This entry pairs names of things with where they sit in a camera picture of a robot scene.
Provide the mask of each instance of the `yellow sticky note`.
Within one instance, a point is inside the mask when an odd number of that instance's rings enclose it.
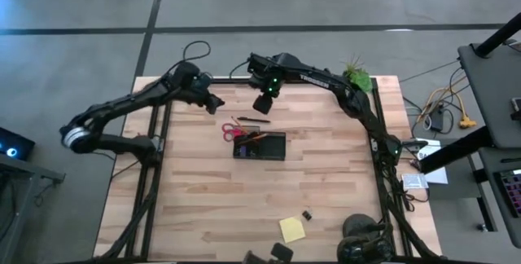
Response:
[[[286,244],[306,236],[302,222],[297,218],[286,218],[278,223],[280,224],[282,237],[284,237]]]

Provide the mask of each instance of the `white paper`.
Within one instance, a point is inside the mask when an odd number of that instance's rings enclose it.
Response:
[[[402,174],[401,181],[404,182],[404,190],[429,188],[425,174]]]
[[[438,140],[430,140],[430,139],[417,139],[420,141],[427,141],[428,145],[420,149],[418,151],[418,159],[421,160],[432,153],[441,149],[440,141]],[[429,174],[425,174],[425,178],[429,183],[443,183],[448,184],[449,180],[447,179],[447,172],[445,171],[445,167],[437,169]]]

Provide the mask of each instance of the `keyboard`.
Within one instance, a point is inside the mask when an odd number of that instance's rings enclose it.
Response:
[[[502,192],[515,218],[521,218],[521,169],[496,173]]]

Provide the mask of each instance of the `concrete floor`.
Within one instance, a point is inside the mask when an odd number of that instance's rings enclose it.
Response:
[[[119,33],[116,28],[146,28],[152,3],[0,0],[0,35],[12,33],[6,29],[114,28],[112,32]],[[500,24],[520,11],[520,0],[162,0],[155,26]],[[405,78],[455,60],[458,46],[482,41],[493,33],[478,25],[474,30],[471,27],[415,32],[378,31],[376,26],[377,31],[364,32],[156,34],[143,75],[161,74],[180,59],[185,44],[206,40],[212,54],[196,63],[214,76],[226,75],[252,51],[262,55],[286,51],[336,72],[352,55],[361,55],[371,74]],[[67,262],[92,255],[112,162],[65,150],[59,143],[58,128],[92,103],[130,91],[143,34],[108,32],[0,36],[0,94],[6,96],[0,100],[5,108],[0,126],[36,141],[33,161],[67,173],[65,182],[47,193],[45,203],[26,226],[16,263]],[[432,90],[447,86],[456,68],[454,64],[407,81],[402,84],[403,93],[422,104]],[[469,115],[482,125],[471,90],[462,96]],[[119,134],[122,123],[122,119],[113,121],[107,132]],[[466,131],[455,129],[447,137],[464,134]],[[431,136],[422,130],[417,135]],[[511,245],[494,202],[500,231],[488,234],[474,228],[482,219],[473,200],[430,204],[446,256],[481,262],[519,261],[521,251]]]

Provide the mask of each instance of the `electrical plug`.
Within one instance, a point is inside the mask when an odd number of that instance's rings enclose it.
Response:
[[[461,129],[468,129],[472,126],[476,126],[478,123],[476,121],[472,121],[468,116],[464,116],[462,120],[459,122],[459,127]]]

